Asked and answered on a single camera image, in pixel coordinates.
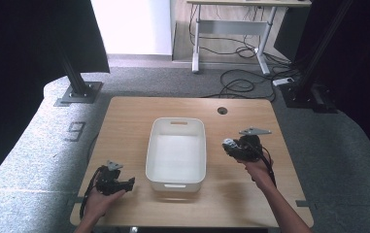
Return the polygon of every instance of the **white panel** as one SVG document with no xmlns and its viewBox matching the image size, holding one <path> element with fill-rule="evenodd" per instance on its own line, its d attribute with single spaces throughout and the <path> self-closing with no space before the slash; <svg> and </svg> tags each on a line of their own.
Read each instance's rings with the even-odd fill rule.
<svg viewBox="0 0 370 233">
<path fill-rule="evenodd" d="M 107 54 L 172 54 L 170 0 L 91 0 Z"/>
<path fill-rule="evenodd" d="M 267 22 L 200 20 L 199 33 L 263 36 Z"/>
</svg>

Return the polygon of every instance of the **gray floor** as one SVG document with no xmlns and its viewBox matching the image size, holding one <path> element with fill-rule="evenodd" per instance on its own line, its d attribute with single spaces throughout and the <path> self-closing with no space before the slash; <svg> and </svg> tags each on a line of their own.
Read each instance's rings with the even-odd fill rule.
<svg viewBox="0 0 370 233">
<path fill-rule="evenodd" d="M 38 113 L 0 167 L 0 232 L 74 230 L 69 216 L 90 145 L 112 97 L 202 97 L 220 92 L 219 77 L 226 69 L 259 73 L 254 66 L 222 64 L 202 65 L 202 72 L 194 75 L 188 63 L 157 57 L 115 56 L 110 64 L 111 74 L 83 74 L 86 81 L 104 83 L 94 104 L 57 107 L 68 80 L 64 77 L 46 86 Z M 238 78 L 260 82 L 260 78 L 246 74 L 227 77 Z M 258 83 L 248 95 L 270 92 L 270 84 L 265 82 Z M 311 205 L 314 232 L 370 232 L 370 143 L 364 132 L 343 113 L 288 109 L 278 89 L 276 94 L 272 105 Z M 69 132 L 72 122 L 85 123 L 79 139 L 75 132 Z"/>
</svg>

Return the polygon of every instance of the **bin handle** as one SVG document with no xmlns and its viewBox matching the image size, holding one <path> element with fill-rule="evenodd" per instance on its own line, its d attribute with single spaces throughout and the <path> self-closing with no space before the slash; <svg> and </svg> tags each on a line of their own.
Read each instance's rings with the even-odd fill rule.
<svg viewBox="0 0 370 233">
<path fill-rule="evenodd" d="M 187 121 L 170 121 L 170 124 L 188 125 L 188 122 Z"/>
<path fill-rule="evenodd" d="M 185 184 L 170 184 L 170 183 L 167 183 L 164 186 L 165 187 L 174 187 L 174 188 L 185 188 Z"/>
</svg>

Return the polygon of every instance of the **table leg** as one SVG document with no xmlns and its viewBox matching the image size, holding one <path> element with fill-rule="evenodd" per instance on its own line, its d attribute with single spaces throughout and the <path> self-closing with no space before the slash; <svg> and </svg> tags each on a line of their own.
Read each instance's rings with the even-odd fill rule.
<svg viewBox="0 0 370 233">
<path fill-rule="evenodd" d="M 260 41 L 259 48 L 254 50 L 256 52 L 256 57 L 262 69 L 263 75 L 270 74 L 269 68 L 267 67 L 267 64 L 266 64 L 266 61 L 263 55 L 263 51 L 264 51 L 264 47 L 266 46 L 267 39 L 269 38 L 270 29 L 272 28 L 272 25 L 273 25 L 273 19 L 275 18 L 276 10 L 278 10 L 277 7 L 272 7 L 272 11 L 270 12 L 270 16 L 267 19 L 266 28 L 263 33 L 263 38 Z"/>
<path fill-rule="evenodd" d="M 191 71 L 193 73 L 199 72 L 199 24 L 201 7 L 202 5 L 197 6 L 196 30 L 194 32 L 193 60 L 191 62 Z"/>
</svg>

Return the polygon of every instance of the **wooden table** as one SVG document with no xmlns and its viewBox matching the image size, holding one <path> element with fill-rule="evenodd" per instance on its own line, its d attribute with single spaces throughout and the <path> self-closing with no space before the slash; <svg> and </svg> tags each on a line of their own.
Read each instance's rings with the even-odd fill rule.
<svg viewBox="0 0 370 233">
<path fill-rule="evenodd" d="M 218 108 L 225 108 L 222 115 Z M 157 192 L 145 174 L 153 122 L 159 117 L 192 117 L 203 121 L 206 132 L 207 174 L 196 193 Z M 288 154 L 281 129 L 267 100 L 115 97 L 106 113 L 79 192 L 83 196 L 94 171 L 107 160 L 123 164 L 120 181 L 136 177 L 127 192 L 98 222 L 114 226 L 278 227 L 262 192 L 243 165 L 221 147 L 225 138 L 239 139 L 250 126 L 272 134 L 260 140 L 274 159 L 278 189 L 309 225 L 313 218 Z M 80 204 L 71 222 L 79 224 Z"/>
<path fill-rule="evenodd" d="M 192 57 L 192 72 L 199 72 L 199 34 L 232 34 L 232 35 L 258 35 L 261 37 L 260 45 L 254 51 L 257 61 L 264 75 L 269 75 L 263 51 L 272 28 L 273 19 L 278 7 L 301 8 L 310 7 L 310 0 L 187 0 L 189 4 L 197 5 L 196 28 L 194 32 L 194 47 Z M 272 7 L 266 21 L 229 21 L 206 20 L 200 17 L 203 5 L 221 6 L 261 6 Z"/>
</svg>

